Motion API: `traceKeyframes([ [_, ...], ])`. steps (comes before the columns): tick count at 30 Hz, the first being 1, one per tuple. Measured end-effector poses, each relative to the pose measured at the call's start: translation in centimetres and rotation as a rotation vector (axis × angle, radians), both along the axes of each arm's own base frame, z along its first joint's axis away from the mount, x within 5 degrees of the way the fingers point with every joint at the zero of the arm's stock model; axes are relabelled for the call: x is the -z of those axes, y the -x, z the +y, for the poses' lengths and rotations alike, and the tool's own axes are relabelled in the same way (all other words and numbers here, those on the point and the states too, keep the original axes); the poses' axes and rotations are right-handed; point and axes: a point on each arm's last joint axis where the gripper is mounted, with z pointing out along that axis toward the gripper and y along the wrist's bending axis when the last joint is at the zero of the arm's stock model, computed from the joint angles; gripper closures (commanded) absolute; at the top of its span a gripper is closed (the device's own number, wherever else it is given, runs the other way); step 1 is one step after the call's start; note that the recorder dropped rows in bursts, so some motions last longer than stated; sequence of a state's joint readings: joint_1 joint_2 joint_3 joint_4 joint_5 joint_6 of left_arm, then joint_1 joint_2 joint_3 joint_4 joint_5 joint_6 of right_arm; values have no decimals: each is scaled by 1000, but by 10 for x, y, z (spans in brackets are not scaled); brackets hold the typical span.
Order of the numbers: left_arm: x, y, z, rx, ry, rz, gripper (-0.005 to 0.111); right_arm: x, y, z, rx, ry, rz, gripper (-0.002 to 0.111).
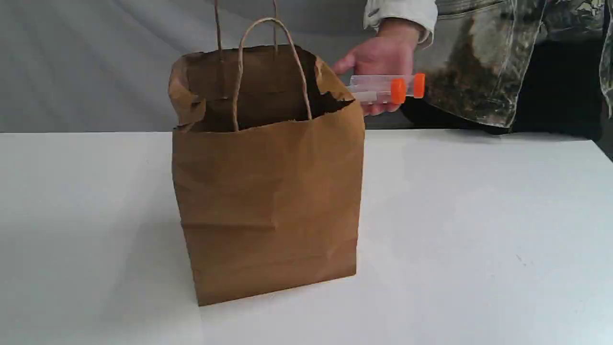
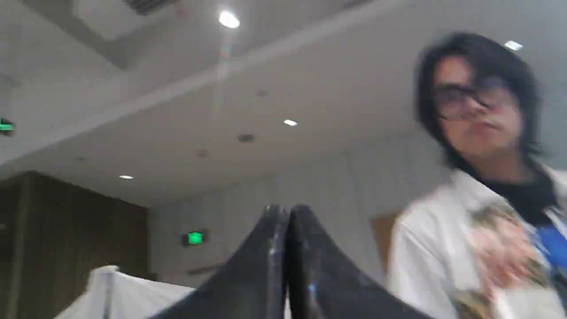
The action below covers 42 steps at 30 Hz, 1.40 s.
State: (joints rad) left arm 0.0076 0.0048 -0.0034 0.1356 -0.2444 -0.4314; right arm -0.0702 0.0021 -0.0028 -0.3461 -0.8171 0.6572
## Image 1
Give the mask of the person's bare hand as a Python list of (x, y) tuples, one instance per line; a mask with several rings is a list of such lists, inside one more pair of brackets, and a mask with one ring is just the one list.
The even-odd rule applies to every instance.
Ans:
[(341, 76), (409, 76), (413, 72), (414, 52), (425, 29), (403, 18), (385, 18), (377, 34), (355, 46), (333, 66)]

